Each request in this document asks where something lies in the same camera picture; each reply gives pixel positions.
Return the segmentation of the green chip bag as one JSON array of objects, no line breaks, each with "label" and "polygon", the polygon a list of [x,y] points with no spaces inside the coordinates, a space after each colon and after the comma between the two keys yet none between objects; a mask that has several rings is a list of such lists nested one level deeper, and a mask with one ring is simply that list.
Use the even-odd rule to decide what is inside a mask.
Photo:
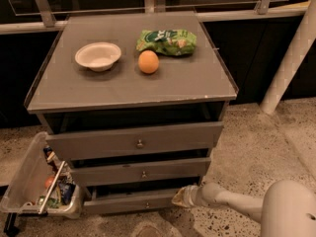
[{"label": "green chip bag", "polygon": [[187,30],[143,30],[136,43],[137,51],[152,50],[167,56],[193,54],[197,36]]}]

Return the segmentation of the blue snack packet in bin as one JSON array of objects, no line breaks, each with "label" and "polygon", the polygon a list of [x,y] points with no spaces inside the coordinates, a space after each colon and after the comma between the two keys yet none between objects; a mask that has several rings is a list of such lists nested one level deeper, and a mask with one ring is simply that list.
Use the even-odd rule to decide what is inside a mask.
[{"label": "blue snack packet in bin", "polygon": [[60,184],[61,200],[64,205],[68,205],[71,202],[72,194],[75,186],[72,184]]}]

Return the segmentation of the white paper bowl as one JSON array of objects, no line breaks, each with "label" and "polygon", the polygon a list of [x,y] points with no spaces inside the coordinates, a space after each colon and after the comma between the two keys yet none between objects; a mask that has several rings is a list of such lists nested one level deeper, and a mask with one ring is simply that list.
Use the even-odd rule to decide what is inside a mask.
[{"label": "white paper bowl", "polygon": [[95,72],[109,70],[120,59],[120,48],[109,42],[94,42],[81,47],[75,54],[75,61],[82,67]]}]

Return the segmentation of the small red ball in bin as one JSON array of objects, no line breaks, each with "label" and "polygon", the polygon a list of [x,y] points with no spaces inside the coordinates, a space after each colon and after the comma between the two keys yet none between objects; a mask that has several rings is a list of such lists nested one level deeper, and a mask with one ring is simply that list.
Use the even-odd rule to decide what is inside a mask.
[{"label": "small red ball in bin", "polygon": [[48,177],[44,183],[46,189],[48,189],[54,181],[54,177]]}]

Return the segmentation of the grey wooden drawer cabinet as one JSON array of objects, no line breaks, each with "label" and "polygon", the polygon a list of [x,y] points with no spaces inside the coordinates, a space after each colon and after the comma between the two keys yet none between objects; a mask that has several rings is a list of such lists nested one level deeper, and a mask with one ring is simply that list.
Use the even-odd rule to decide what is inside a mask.
[{"label": "grey wooden drawer cabinet", "polygon": [[[195,52],[162,57],[151,75],[137,66],[136,41],[143,30],[185,29],[197,36]],[[76,52],[94,42],[121,50],[109,70],[95,72],[75,61]],[[51,59],[26,99],[48,135],[160,125],[216,122],[237,96],[228,70],[192,12],[72,17],[56,41]],[[212,148],[64,160],[72,169],[209,157]],[[164,190],[198,182],[186,177],[82,187],[104,195],[110,190]]]}]

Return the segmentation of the grey top drawer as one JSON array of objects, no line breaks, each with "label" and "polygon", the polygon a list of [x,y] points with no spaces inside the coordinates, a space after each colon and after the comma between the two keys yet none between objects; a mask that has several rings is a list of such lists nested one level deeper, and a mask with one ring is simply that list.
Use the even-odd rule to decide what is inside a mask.
[{"label": "grey top drawer", "polygon": [[223,128],[221,121],[48,135],[46,141],[60,160],[212,148]]}]

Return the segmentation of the orange fruit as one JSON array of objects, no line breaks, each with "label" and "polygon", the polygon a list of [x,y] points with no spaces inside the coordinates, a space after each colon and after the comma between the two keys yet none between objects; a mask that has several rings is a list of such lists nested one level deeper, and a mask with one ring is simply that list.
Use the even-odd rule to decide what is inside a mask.
[{"label": "orange fruit", "polygon": [[157,54],[151,50],[145,50],[138,57],[138,67],[145,74],[152,74],[159,67],[159,58]]}]

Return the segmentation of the clear plastic storage bin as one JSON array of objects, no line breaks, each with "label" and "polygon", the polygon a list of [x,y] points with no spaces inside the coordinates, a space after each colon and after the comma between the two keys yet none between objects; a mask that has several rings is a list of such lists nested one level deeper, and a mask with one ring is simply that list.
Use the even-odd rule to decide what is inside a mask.
[{"label": "clear plastic storage bin", "polygon": [[14,175],[5,195],[1,199],[0,209],[6,213],[48,214],[78,218],[82,211],[83,192],[76,187],[68,205],[52,208],[47,201],[45,209],[40,211],[39,199],[45,199],[45,181],[53,175],[52,168],[46,163],[43,149],[47,146],[46,132],[38,133],[31,142],[25,158]]}]

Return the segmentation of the grey middle drawer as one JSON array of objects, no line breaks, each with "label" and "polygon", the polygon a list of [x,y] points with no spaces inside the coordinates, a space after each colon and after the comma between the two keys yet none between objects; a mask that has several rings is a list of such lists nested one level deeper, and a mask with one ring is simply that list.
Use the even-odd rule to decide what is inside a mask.
[{"label": "grey middle drawer", "polygon": [[72,169],[71,176],[81,187],[204,176],[209,157]]}]

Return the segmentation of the grey drawer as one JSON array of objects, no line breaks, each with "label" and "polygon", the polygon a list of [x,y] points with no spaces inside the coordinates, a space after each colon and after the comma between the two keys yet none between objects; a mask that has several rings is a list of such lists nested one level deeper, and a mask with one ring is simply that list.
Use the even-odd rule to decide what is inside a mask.
[{"label": "grey drawer", "polygon": [[60,160],[212,148],[223,128],[221,121],[48,135],[46,141]]},{"label": "grey drawer", "polygon": [[209,157],[72,169],[71,176],[81,187],[204,176]]},{"label": "grey drawer", "polygon": [[118,214],[172,207],[172,198],[178,190],[175,188],[94,197],[84,202],[83,210],[92,214]]}]

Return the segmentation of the grey bottom drawer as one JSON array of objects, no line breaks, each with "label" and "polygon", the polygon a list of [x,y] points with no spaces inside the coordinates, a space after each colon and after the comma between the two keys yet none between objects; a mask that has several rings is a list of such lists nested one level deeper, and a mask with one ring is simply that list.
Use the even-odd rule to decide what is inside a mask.
[{"label": "grey bottom drawer", "polygon": [[178,190],[175,188],[94,197],[84,202],[83,210],[92,214],[118,214],[172,207],[172,198]]}]

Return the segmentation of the metal railing with glass panel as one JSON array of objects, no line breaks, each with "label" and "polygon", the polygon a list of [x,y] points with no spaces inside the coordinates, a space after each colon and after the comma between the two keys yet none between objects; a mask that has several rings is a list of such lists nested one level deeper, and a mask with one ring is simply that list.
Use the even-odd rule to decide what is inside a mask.
[{"label": "metal railing with glass panel", "polygon": [[202,22],[300,16],[312,0],[0,0],[0,34],[60,30],[70,16],[193,11]]}]

